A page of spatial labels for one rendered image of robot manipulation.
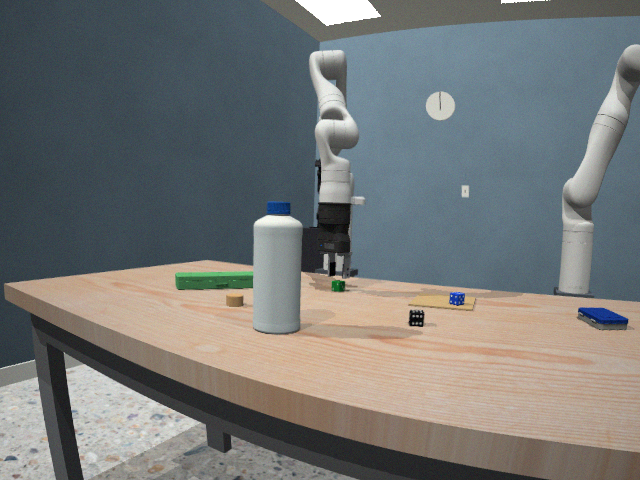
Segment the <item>tan square mat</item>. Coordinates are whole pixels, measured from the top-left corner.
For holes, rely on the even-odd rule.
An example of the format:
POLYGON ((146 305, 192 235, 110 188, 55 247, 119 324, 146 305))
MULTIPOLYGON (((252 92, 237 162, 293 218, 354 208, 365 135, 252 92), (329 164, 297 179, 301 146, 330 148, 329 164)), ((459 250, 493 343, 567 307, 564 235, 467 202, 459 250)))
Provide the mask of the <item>tan square mat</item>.
POLYGON ((408 306, 472 311, 476 297, 465 297, 463 305, 449 304, 450 295, 420 293, 408 306))

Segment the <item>blue die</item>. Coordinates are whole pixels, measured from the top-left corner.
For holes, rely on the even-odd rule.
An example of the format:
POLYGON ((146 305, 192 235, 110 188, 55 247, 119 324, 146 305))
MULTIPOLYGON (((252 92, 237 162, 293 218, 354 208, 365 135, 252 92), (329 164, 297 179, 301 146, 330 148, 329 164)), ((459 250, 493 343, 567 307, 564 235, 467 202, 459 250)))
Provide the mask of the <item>blue die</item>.
POLYGON ((465 299, 465 294, 460 292, 450 293, 450 301, 449 304, 452 305, 463 305, 465 299))

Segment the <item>small tan cylinder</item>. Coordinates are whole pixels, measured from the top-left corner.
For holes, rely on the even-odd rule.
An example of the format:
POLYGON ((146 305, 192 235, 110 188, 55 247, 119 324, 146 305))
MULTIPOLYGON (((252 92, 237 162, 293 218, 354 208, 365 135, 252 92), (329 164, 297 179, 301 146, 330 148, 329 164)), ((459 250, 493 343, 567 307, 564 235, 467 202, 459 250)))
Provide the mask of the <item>small tan cylinder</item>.
POLYGON ((226 305, 229 307, 243 306, 243 294, 230 293, 226 295, 226 305))

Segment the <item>white plastic bottle with blue cap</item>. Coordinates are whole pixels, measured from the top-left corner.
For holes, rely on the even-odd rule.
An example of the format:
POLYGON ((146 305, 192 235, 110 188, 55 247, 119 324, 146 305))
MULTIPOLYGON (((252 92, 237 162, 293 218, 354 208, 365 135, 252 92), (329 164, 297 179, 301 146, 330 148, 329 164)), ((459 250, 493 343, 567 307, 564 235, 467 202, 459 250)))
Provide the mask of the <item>white plastic bottle with blue cap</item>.
POLYGON ((267 202, 254 223, 253 328, 267 334, 300 329, 303 225, 290 202, 267 202))

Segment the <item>green die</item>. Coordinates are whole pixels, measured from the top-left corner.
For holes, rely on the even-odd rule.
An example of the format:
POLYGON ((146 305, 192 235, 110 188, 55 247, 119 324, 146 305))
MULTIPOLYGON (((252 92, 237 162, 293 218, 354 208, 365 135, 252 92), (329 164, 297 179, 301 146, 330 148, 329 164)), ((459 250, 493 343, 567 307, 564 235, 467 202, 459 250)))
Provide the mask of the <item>green die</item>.
POLYGON ((336 292, 345 291, 345 281, 341 281, 341 280, 332 281, 332 291, 336 291, 336 292))

